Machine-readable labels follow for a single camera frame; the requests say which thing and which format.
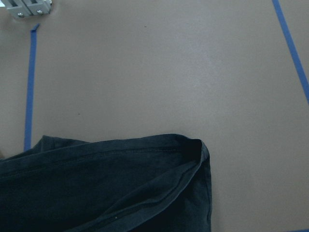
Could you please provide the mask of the black graphic t-shirt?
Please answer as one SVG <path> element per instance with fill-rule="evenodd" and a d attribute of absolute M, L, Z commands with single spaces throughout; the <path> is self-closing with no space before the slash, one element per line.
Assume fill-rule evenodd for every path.
<path fill-rule="evenodd" d="M 0 161 L 3 232 L 209 232 L 210 155 L 178 134 L 42 137 Z"/>

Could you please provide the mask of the grey aluminium frame post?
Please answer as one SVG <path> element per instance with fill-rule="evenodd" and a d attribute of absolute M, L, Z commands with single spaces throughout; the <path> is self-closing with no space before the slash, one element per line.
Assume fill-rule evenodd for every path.
<path fill-rule="evenodd" d="M 1 0 L 11 16 L 24 18 L 35 15 L 50 14 L 52 0 Z"/>

